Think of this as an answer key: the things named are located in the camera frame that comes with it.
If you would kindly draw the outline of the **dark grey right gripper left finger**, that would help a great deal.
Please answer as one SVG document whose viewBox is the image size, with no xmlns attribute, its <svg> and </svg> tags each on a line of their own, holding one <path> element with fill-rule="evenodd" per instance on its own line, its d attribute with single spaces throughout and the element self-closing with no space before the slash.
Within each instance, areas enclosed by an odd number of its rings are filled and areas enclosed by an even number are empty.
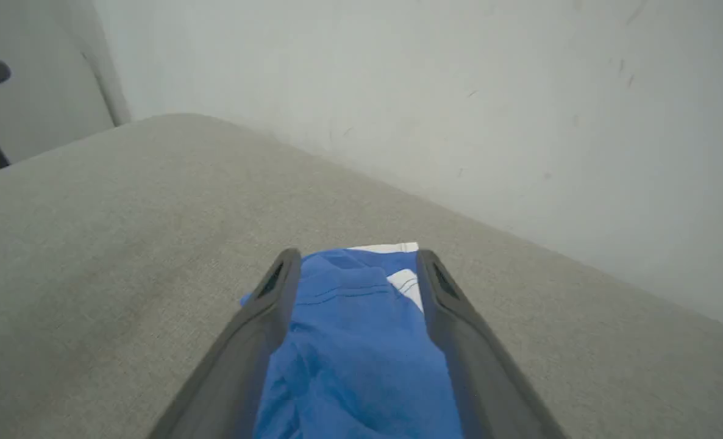
<svg viewBox="0 0 723 439">
<path fill-rule="evenodd" d="M 150 438 L 252 438 L 270 358 L 291 322 L 301 255 L 287 248 L 217 336 Z"/>
</svg>

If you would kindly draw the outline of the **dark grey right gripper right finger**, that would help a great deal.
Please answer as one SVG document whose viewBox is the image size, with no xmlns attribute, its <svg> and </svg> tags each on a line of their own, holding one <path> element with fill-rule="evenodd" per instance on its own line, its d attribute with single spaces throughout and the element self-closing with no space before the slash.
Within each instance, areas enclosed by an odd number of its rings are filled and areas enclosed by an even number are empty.
<svg viewBox="0 0 723 439">
<path fill-rule="evenodd" d="M 443 352 L 466 438 L 563 438 L 565 433 L 436 253 L 416 256 L 429 337 Z"/>
</svg>

